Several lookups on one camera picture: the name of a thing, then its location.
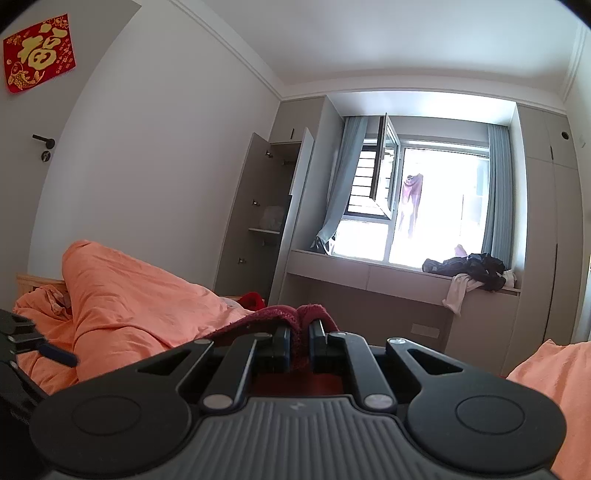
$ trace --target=door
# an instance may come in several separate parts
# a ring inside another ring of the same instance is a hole
[[[544,341],[556,260],[556,197],[552,163],[525,159],[527,170],[527,254],[511,342],[502,374],[508,375]]]
[[[552,339],[558,345],[568,345],[577,316],[583,264],[583,205],[579,172],[554,165],[554,182],[558,247],[544,340]]]
[[[552,161],[550,154],[550,139],[544,118],[545,112],[517,105],[525,156],[538,160]]]
[[[46,146],[32,135],[59,141],[84,85],[139,7],[131,0],[43,0],[29,7],[2,33],[5,39],[67,13],[76,67],[16,94],[8,91],[5,79],[1,80],[0,308],[12,309],[17,295],[15,275],[27,271],[31,234],[47,170],[52,161],[59,161],[52,158],[43,163],[41,154]]]
[[[569,119],[564,115],[544,112],[544,119],[552,147],[552,160],[557,165],[568,168],[579,168],[577,155],[574,152],[573,134],[570,131]]]
[[[281,102],[273,122],[269,142],[300,142],[304,138],[304,128],[308,128],[313,135],[316,135],[323,106],[324,97]]]
[[[287,216],[285,217],[283,236],[281,238],[281,245],[279,247],[279,255],[277,258],[277,265],[275,266],[275,275],[273,276],[273,285],[271,287],[271,295],[269,296],[269,305],[275,305],[279,301],[281,295],[281,287],[285,278],[285,268],[287,266],[287,257],[291,250],[291,239],[294,235],[294,228],[296,226],[297,216],[300,213],[301,197],[304,193],[306,185],[306,178],[308,176],[308,168],[310,167],[310,158],[312,156],[312,148],[314,147],[314,137],[310,131],[304,129],[304,137],[301,142],[300,153],[295,164],[294,177],[291,182],[290,196],[291,202]]]

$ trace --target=bed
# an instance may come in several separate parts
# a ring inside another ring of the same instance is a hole
[[[39,287],[44,285],[51,285],[57,288],[62,293],[67,293],[66,282],[63,280],[56,280],[55,278],[36,277],[35,275],[28,275],[24,273],[17,274],[17,292],[18,297],[25,293],[31,293]],[[225,299],[238,301],[241,297],[225,296]]]

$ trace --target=black bag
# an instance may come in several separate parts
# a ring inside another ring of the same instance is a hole
[[[423,264],[423,271],[446,277],[455,277],[460,273],[467,273],[474,280],[484,283],[484,290],[500,290],[505,285],[503,272],[507,270],[498,258],[490,254],[470,254],[467,257],[453,257],[443,263],[427,258]]]

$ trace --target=maroon towel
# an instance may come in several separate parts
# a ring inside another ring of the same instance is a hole
[[[304,368],[308,364],[308,325],[321,320],[325,332],[337,332],[335,321],[322,305],[302,305],[295,309],[287,305],[267,307],[251,313],[221,328],[207,338],[216,345],[231,345],[234,339],[247,333],[274,333],[281,323],[291,328],[291,369]]]

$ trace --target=window sill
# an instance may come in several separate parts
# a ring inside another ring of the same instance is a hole
[[[452,283],[450,277],[426,273],[418,268],[386,265],[371,260],[337,257],[306,250],[290,252],[287,272],[439,306],[446,298]],[[503,288],[496,293],[519,296],[520,291],[515,288]]]

